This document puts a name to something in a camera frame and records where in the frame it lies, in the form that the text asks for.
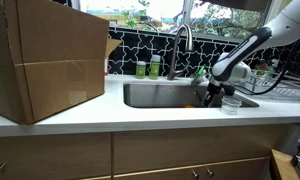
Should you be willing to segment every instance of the clear plastic cup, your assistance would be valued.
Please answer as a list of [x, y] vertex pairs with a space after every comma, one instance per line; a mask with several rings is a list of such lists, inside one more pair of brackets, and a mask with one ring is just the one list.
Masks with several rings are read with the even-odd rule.
[[229, 115], [236, 115], [241, 102], [240, 99], [233, 96], [223, 96], [221, 111]]

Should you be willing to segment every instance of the black cable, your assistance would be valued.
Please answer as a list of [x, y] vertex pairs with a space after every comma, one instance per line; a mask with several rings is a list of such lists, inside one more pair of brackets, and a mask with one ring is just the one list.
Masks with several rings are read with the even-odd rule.
[[300, 39], [298, 41], [296, 41], [296, 43], [293, 45], [292, 50], [291, 50], [291, 52], [288, 55], [287, 61], [286, 61], [285, 65], [283, 66], [282, 71], [281, 71], [281, 73], [279, 75], [279, 78], [277, 79], [277, 81], [269, 89], [267, 89], [267, 90], [265, 90], [263, 92], [252, 92], [251, 90], [249, 90], [249, 89], [247, 89], [247, 88], [245, 88], [243, 86], [236, 85], [236, 87], [240, 87], [240, 88], [245, 89], [246, 91], [249, 91], [250, 94], [249, 93], [245, 93], [245, 92], [243, 92], [243, 91], [241, 91], [239, 89], [236, 89], [236, 90], [242, 92], [243, 94], [247, 94], [247, 95], [262, 95], [262, 94], [266, 94], [266, 93], [272, 91], [275, 87], [277, 87], [277, 85], [281, 82], [281, 80], [283, 79], [284, 75], [286, 74], [288, 66], [289, 66], [289, 64], [291, 62], [292, 56], [296, 52], [297, 47], [299, 47], [299, 44], [300, 44]]

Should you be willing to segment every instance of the white countertop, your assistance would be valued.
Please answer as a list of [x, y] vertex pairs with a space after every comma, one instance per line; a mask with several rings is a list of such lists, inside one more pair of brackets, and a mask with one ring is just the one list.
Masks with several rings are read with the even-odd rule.
[[105, 94], [34, 125], [17, 125], [0, 116], [0, 137], [300, 123], [300, 103], [267, 102], [249, 97], [260, 107], [239, 108], [237, 115], [224, 114], [220, 108], [132, 108], [123, 102], [123, 84], [135, 81], [190, 84], [191, 80], [159, 78], [153, 81], [148, 78], [138, 80], [129, 75], [109, 75], [105, 81]]

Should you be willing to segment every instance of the wire dish rack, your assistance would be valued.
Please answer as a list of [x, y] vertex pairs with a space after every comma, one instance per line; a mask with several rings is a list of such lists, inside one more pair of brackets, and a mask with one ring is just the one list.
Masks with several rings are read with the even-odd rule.
[[[264, 75], [257, 75], [258, 72], [260, 70], [252, 70], [249, 80], [235, 84], [236, 89], [248, 94], [263, 92], [269, 89], [279, 78], [278, 73], [266, 72]], [[288, 72], [272, 91], [263, 95], [250, 96], [268, 101], [300, 102], [300, 77]]]

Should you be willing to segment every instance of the black and white tile backsplash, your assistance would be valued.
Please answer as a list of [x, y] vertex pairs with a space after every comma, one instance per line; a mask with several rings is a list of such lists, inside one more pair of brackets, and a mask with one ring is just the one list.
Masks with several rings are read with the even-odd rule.
[[[172, 49], [175, 35], [137, 31], [133, 29], [122, 29], [110, 27], [109, 38], [122, 40], [122, 43], [111, 53], [109, 57], [110, 74], [135, 74], [136, 62], [145, 61], [147, 63], [147, 75], [150, 71], [150, 59], [152, 54], [160, 55], [161, 66], [160, 75], [167, 76], [170, 69]], [[184, 77], [189, 77], [197, 72], [202, 65], [211, 69], [213, 63], [223, 52], [231, 51], [237, 43], [211, 40], [194, 37], [194, 51], [185, 52], [185, 38], [179, 41], [176, 69], [183, 69], [190, 62], [184, 73]], [[250, 55], [245, 63], [252, 68], [260, 61], [270, 61], [280, 59], [281, 64], [286, 61], [291, 51], [291, 45], [268, 48], [257, 51]], [[300, 75], [300, 48], [291, 63], [291, 71]]]

